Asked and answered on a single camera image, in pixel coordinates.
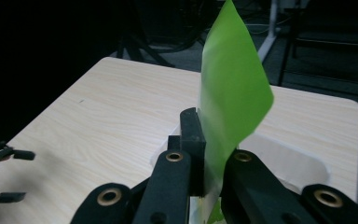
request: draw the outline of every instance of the wooden tabletop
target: wooden tabletop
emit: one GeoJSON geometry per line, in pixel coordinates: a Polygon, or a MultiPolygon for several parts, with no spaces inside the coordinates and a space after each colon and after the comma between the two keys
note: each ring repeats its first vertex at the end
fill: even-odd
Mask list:
{"type": "MultiPolygon", "coordinates": [[[[22,130],[9,145],[34,161],[0,163],[0,192],[25,191],[0,204],[0,223],[69,223],[95,188],[133,187],[152,172],[150,159],[197,105],[200,74],[105,58],[22,130]]],[[[275,103],[258,133],[323,158],[331,186],[356,200],[358,104],[272,87],[275,103]]]]}

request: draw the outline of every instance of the green sheet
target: green sheet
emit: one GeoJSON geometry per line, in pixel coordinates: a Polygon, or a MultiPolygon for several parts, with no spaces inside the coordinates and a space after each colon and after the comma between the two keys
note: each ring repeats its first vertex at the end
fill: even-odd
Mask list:
{"type": "Polygon", "coordinates": [[[255,130],[272,102],[252,38],[232,1],[227,0],[202,53],[199,115],[207,142],[204,221],[220,194],[228,157],[255,130]]]}

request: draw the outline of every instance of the green paper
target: green paper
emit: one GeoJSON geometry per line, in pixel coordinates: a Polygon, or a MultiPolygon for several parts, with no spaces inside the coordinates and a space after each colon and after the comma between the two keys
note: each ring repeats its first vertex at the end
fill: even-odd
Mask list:
{"type": "Polygon", "coordinates": [[[255,45],[231,0],[208,34],[202,53],[200,124],[205,148],[204,221],[223,185],[226,161],[272,106],[273,95],[255,45]]]}

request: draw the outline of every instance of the light wood table surface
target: light wood table surface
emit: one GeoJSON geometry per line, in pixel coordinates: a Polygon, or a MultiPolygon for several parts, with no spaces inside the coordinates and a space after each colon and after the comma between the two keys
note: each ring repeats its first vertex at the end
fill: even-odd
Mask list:
{"type": "MultiPolygon", "coordinates": [[[[0,223],[69,223],[98,186],[132,188],[148,178],[150,158],[180,112],[197,105],[199,86],[199,73],[99,61],[8,143],[36,158],[0,163],[0,192],[27,192],[22,202],[0,204],[0,223]]],[[[331,186],[356,200],[358,104],[272,89],[275,103],[256,131],[323,158],[331,186]]]]}

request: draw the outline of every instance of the chair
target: chair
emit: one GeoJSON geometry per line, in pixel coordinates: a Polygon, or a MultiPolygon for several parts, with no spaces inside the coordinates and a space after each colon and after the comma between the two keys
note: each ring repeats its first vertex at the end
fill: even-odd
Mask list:
{"type": "MultiPolygon", "coordinates": [[[[290,50],[293,51],[293,58],[297,57],[298,47],[358,52],[358,0],[310,0],[305,8],[299,8],[300,1],[297,1],[296,5],[278,86],[282,85],[285,73],[288,72],[286,67],[290,50]]],[[[298,74],[358,83],[358,76],[349,77],[344,73],[332,76],[298,74]]]]}

